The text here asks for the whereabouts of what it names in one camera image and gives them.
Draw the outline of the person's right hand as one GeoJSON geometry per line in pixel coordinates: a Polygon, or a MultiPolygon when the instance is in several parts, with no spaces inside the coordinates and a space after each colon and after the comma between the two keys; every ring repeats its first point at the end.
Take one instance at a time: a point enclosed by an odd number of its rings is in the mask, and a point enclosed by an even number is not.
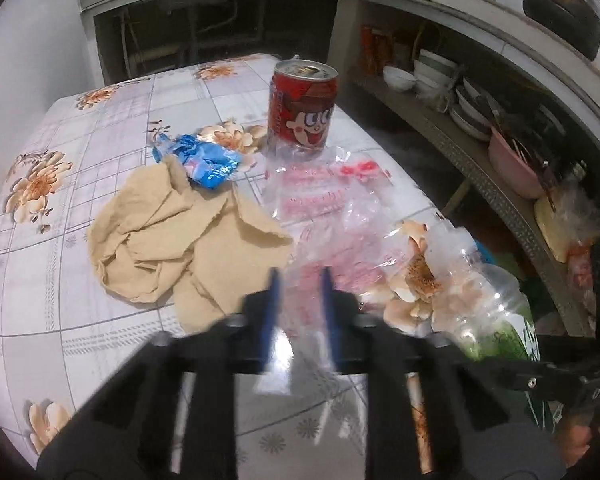
{"type": "Polygon", "coordinates": [[[600,416],[595,412],[562,412],[554,436],[568,468],[585,456],[596,434],[600,434],[600,416]]]}

